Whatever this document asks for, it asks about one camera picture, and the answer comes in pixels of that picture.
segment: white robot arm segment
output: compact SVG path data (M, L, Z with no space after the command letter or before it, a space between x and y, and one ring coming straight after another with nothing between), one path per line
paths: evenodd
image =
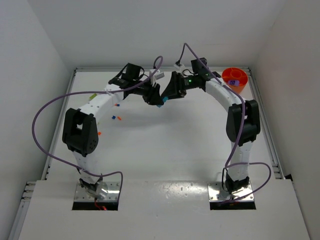
M228 91L222 84L220 84L215 78L205 83L205 92L213 96L228 112L229 107L233 104L241 104L241 100ZM253 143L251 141L244 143L242 146L237 146L235 152L231 158L230 164L235 163L249 163L250 149ZM236 165L228 170L228 174L233 181L241 181L248 177L248 165Z
M104 91L117 91L121 90L119 86L114 84L108 84ZM124 92L108 93L108 94L98 94L87 104L79 108L81 113L95 117L96 123L106 114L106 112L111 109L115 104L119 103L124 99ZM82 168L80 171L80 178L87 182L88 184L95 184L99 177L87 174L84 171L88 171L92 174L100 175L98 161L93 157L94 153L90 153L86 156L81 155L77 151L72 152L77 165Z

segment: metal base plate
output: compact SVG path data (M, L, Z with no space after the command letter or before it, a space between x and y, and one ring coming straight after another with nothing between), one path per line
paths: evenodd
M120 182L108 181L104 183L107 186L104 189L105 197L98 199L96 204L98 206L105 206L107 210L117 211ZM81 187L80 183L76 185L72 210L99 210L95 206L95 198L89 195L87 190Z
M251 183L247 187L242 187L241 189L229 194L222 188L221 182L211 182L208 184L209 202L211 210L252 210L256 209L255 197L252 193ZM245 196L251 193L247 197L240 199L236 202L223 203L232 199L237 199L239 197Z

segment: blue tag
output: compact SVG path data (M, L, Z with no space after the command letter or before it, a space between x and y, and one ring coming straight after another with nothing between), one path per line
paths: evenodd
M239 80L229 80L229 81L228 81L228 84L229 84L229 85L231 85L231 86L236 86L236 87L239 87L239 83L240 83Z

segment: red wire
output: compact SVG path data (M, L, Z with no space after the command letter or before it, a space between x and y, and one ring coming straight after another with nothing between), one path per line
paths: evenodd
M94 206L96 206L99 210L102 210L100 206L97 204L97 199L94 199Z
M99 206L97 204L97 199L94 199L94 206L96 206L99 210L107 210L107 208L105 206Z

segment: blue block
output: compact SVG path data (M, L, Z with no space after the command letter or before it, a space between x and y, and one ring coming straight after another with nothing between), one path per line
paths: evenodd
M163 104L168 100L169 98L167 96L165 96L164 98L162 98Z

